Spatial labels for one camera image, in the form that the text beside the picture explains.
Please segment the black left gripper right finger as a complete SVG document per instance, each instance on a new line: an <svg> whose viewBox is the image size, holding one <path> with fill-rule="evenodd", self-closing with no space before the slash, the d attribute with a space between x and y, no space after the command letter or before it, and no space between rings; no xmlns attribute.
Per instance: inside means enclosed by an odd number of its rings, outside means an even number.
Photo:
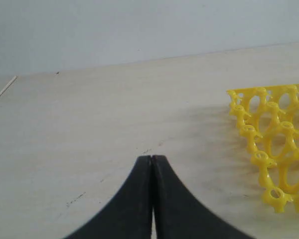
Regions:
<svg viewBox="0 0 299 239"><path fill-rule="evenodd" d="M158 239L250 239L201 204L164 155L152 157L154 218Z"/></svg>

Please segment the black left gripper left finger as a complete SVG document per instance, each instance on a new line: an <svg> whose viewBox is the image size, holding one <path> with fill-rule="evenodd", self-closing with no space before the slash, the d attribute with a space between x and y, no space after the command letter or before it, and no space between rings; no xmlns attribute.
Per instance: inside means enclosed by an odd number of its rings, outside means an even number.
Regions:
<svg viewBox="0 0 299 239"><path fill-rule="evenodd" d="M68 239L150 239L152 230L151 156L137 158L114 197Z"/></svg>

